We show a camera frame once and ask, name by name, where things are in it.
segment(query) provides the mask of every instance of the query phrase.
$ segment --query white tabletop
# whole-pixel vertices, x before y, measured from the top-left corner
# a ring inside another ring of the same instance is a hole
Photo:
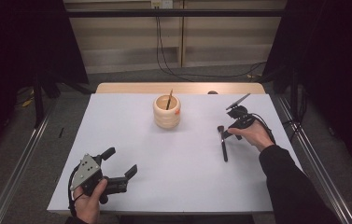
[[[103,174],[123,176],[134,164],[137,174],[126,193],[109,195],[102,211],[119,214],[232,214],[272,211],[259,152],[245,139],[226,139],[223,160],[217,127],[234,123],[225,108],[244,94],[176,94],[181,121],[173,130],[156,126],[152,103],[158,94],[92,95],[48,210],[69,213],[68,178],[85,153],[115,147],[103,161]],[[270,96],[251,94],[241,105],[259,114],[278,145],[301,167]]]

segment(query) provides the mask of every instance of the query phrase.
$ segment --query wall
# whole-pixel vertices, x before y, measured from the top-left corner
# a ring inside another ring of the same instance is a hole
[[[174,8],[282,9],[286,0],[174,0]],[[64,0],[67,9],[148,9],[141,0]],[[154,69],[155,18],[70,19],[88,74]],[[170,67],[248,64],[267,60],[280,18],[160,18]]]

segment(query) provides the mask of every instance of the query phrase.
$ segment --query black sleeve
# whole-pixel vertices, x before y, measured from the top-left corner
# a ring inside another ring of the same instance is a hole
[[[65,224],[88,224],[84,221],[82,221],[81,219],[77,218],[77,217],[69,217],[66,221]]]
[[[340,223],[287,150],[267,147],[260,154],[260,165],[267,177],[276,224]]]

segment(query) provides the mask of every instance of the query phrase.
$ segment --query human hand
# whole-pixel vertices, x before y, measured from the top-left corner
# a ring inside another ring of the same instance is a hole
[[[91,197],[83,194],[81,186],[74,190],[73,197],[75,199],[78,197],[75,201],[75,207],[79,219],[89,224],[97,223],[100,216],[99,199],[106,189],[106,184],[106,179],[102,179],[94,189]]]
[[[259,152],[262,152],[267,147],[274,145],[266,130],[259,121],[254,122],[246,129],[230,128],[228,133],[242,135],[249,144],[255,146]]]

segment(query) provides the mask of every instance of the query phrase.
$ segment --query wooden stick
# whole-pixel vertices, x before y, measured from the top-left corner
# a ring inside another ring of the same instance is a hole
[[[172,94],[173,94],[173,89],[170,91],[169,100],[167,101],[166,110],[168,110],[168,109],[169,109],[169,106],[170,106],[170,101],[172,100]]]

